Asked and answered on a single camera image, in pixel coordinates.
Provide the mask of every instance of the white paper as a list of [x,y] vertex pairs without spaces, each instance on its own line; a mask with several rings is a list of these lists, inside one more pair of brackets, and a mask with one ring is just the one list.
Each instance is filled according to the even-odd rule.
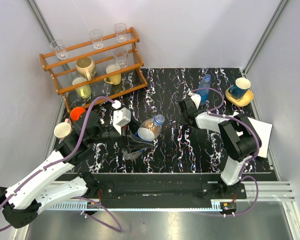
[[248,117],[249,121],[251,122],[252,126],[254,127],[256,133],[259,135],[262,146],[260,147],[258,156],[261,158],[266,158],[268,155],[268,147],[269,147],[269,141],[270,141],[270,135],[272,131],[272,124],[266,123],[263,121],[255,120],[251,117]]

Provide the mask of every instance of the floor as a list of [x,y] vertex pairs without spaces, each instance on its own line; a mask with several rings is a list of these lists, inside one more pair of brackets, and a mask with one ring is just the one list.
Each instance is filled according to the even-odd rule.
[[[248,207],[238,204],[238,212]],[[209,217],[198,212],[112,212],[124,233],[74,211],[44,211],[29,225],[26,240],[292,240],[279,202],[258,202],[245,215]],[[94,217],[115,226],[103,211]]]
[[[178,101],[192,89],[199,86],[205,74],[211,75],[211,87],[225,93],[235,79],[242,76],[238,68],[152,68],[142,69],[148,82],[147,89],[141,89],[119,100],[131,111],[139,122],[163,114],[165,122],[161,135],[155,141],[154,148],[145,150],[136,160],[124,160],[121,149],[123,141],[105,141],[93,146],[94,154],[82,160],[82,164],[72,170],[91,173],[220,173],[226,164],[227,153],[219,133],[194,129],[180,123]],[[132,75],[122,76],[122,86],[131,81]],[[104,94],[109,86],[104,83]],[[221,103],[221,98],[210,92],[205,109],[211,109]],[[95,106],[101,123],[112,123],[111,104],[109,102]],[[254,117],[252,107],[236,107],[228,100],[217,110],[219,114],[231,115],[234,111]],[[63,118],[69,115],[65,111]],[[270,166],[265,158],[257,158],[246,167],[246,172],[269,173]]]

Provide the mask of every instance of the yellow mug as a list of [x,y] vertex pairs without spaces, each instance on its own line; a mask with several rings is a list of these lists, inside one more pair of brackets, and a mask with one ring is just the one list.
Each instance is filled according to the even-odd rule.
[[[113,72],[118,71],[118,70],[120,70],[120,68],[118,68],[115,64],[109,65],[105,69],[105,71],[106,71],[107,74],[113,73]],[[118,84],[121,83],[121,73],[118,73],[116,75],[110,76],[109,80],[107,80],[107,78],[105,78],[104,81],[107,84],[118,85]]]
[[[74,86],[76,84],[80,84],[80,83],[83,83],[83,82],[86,82],[86,81],[87,81],[87,79],[80,76],[80,77],[77,77],[75,80],[72,81],[72,85]],[[87,99],[87,98],[90,98],[90,96],[91,96],[91,88],[88,84],[84,85],[84,86],[77,87],[75,90],[82,99]]]
[[75,62],[75,68],[78,73],[91,81],[96,74],[96,64],[90,57],[84,57]]

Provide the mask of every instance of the wooden rack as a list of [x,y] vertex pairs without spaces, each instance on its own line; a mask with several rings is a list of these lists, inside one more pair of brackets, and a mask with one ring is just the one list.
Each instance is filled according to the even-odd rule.
[[[139,42],[139,36],[137,32],[134,30],[133,27],[128,29],[126,31],[127,34],[127,40],[124,42],[117,42],[116,35],[110,34],[103,37],[103,48],[101,49],[94,49],[92,46],[91,41],[86,41],[77,45],[73,45],[66,48],[66,51],[68,53],[68,57],[64,60],[59,60],[54,52],[50,52],[47,54],[40,54],[40,61],[43,70],[48,71],[52,77],[54,87],[56,90],[56,93],[58,95],[62,95],[65,106],[67,111],[70,113],[73,107],[71,107],[72,103],[69,101],[68,97],[70,94],[75,94],[75,89],[78,87],[82,87],[85,85],[93,85],[97,84],[97,82],[103,81],[105,78],[108,78],[110,76],[116,75],[116,74],[124,74],[130,71],[136,72],[136,77],[138,78],[137,81],[135,81],[135,85],[132,87],[129,87],[128,89],[125,89],[125,87],[122,89],[122,91],[119,92],[113,92],[113,94],[108,95],[109,98],[114,99],[119,96],[131,93],[133,91],[136,91],[141,88],[145,88],[148,86],[147,81],[145,77],[142,74],[142,71],[140,67],[144,66],[144,62],[141,58],[141,56],[138,53],[137,45],[136,43]],[[131,49],[128,50],[128,66],[125,68],[122,68],[118,71],[114,71],[111,73],[106,73],[105,66],[109,65],[111,62],[114,63],[114,57],[111,55],[111,50],[115,48],[119,48],[125,45],[131,44]],[[85,57],[98,57],[101,55],[101,53],[104,53],[103,55],[106,55],[107,57],[104,57],[102,59],[94,60],[94,63],[96,64],[96,74],[93,76],[91,81],[85,81],[76,85],[72,85],[72,80],[78,76],[76,68],[69,68],[69,65],[73,65],[76,63],[77,60]],[[66,70],[55,73],[53,72],[53,68],[60,68],[64,67]],[[58,78],[63,78],[63,82],[61,83]],[[91,95],[88,101],[83,100],[80,105],[84,108],[88,108],[90,106],[90,103],[94,98],[98,97],[97,95]],[[98,101],[96,104],[100,104],[104,102],[104,100]]]

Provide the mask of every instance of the blue mug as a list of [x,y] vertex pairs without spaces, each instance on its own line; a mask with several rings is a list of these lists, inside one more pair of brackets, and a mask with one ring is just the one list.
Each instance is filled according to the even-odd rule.
[[251,87],[251,83],[244,77],[237,78],[235,84],[229,88],[229,93],[234,99],[241,99]]

